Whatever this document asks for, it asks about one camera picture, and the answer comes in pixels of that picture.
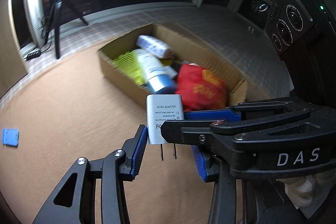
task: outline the white small box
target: white small box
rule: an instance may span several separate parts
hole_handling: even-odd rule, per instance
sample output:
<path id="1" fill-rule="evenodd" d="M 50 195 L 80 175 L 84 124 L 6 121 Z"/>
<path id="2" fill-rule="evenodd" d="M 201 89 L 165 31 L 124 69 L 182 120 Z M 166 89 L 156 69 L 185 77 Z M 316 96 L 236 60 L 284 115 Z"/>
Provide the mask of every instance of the white small box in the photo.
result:
<path id="1" fill-rule="evenodd" d="M 161 136 L 161 126 L 167 120 L 184 120 L 181 95 L 148 95 L 147 126 L 149 144 L 167 143 Z"/>

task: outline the carpet floor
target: carpet floor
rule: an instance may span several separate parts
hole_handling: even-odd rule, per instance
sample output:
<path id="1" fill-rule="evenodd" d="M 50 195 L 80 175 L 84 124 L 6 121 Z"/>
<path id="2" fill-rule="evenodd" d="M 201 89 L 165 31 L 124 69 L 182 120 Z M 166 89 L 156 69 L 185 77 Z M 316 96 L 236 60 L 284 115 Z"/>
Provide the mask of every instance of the carpet floor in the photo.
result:
<path id="1" fill-rule="evenodd" d="M 0 147 L 0 190 L 22 224 L 33 222 L 77 158 L 105 157 L 146 124 L 146 111 L 101 73 L 100 47 L 49 68 L 0 110 L 0 127 L 20 130 L 17 148 Z M 175 160 L 168 144 L 164 155 L 147 145 L 139 176 L 125 182 L 131 223 L 207 223 L 213 184 L 201 181 L 190 147 L 177 145 Z M 99 182 L 96 194 L 99 224 Z"/>

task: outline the screw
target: screw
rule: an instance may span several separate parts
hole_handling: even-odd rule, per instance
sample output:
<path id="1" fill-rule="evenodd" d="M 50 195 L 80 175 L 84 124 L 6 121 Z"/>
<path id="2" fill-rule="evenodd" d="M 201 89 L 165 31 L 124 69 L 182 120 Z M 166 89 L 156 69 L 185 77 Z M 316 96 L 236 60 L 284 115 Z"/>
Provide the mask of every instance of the screw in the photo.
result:
<path id="1" fill-rule="evenodd" d="M 239 134 L 235 135 L 234 138 L 237 141 L 243 141 L 243 140 L 246 140 L 246 139 L 250 138 L 250 135 L 248 133 L 239 133 Z"/>
<path id="2" fill-rule="evenodd" d="M 120 157 L 124 154 L 125 152 L 121 149 L 118 149 L 116 151 L 113 152 L 113 154 L 116 156 L 116 157 Z"/>
<path id="3" fill-rule="evenodd" d="M 82 165 L 82 164 L 84 164 L 84 163 L 86 163 L 86 158 L 79 158 L 78 160 L 77 160 L 77 163 L 79 164 L 79 165 Z"/>
<path id="4" fill-rule="evenodd" d="M 198 140 L 200 143 L 205 143 L 205 141 L 207 140 L 207 137 L 205 137 L 204 135 L 200 135 L 198 136 Z"/>
<path id="5" fill-rule="evenodd" d="M 216 122 L 212 122 L 212 124 L 215 125 L 215 126 L 217 126 L 217 125 L 219 125 L 219 124 L 222 124 L 222 123 L 224 123 L 224 121 L 216 121 Z"/>

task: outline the triangular cutout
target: triangular cutout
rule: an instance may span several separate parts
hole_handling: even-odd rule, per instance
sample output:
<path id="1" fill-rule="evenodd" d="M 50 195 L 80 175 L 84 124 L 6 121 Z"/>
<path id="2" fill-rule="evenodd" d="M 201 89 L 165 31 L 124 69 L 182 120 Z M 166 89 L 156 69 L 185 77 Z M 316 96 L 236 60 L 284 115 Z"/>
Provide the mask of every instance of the triangular cutout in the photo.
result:
<path id="1" fill-rule="evenodd" d="M 54 199 L 55 205 L 71 207 L 74 198 L 75 186 L 77 181 L 77 173 L 71 174 L 67 182 L 63 185 Z"/>

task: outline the neon green mesh item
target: neon green mesh item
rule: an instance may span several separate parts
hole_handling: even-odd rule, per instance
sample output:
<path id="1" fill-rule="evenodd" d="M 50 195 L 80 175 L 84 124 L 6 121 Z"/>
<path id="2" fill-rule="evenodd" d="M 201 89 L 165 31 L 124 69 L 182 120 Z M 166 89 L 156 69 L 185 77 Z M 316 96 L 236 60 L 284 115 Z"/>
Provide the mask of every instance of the neon green mesh item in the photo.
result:
<path id="1" fill-rule="evenodd" d="M 137 61 L 137 55 L 134 52 L 126 52 L 119 55 L 114 62 L 116 66 L 128 77 L 132 78 L 137 85 L 143 85 L 145 83 L 142 77 L 141 68 Z"/>

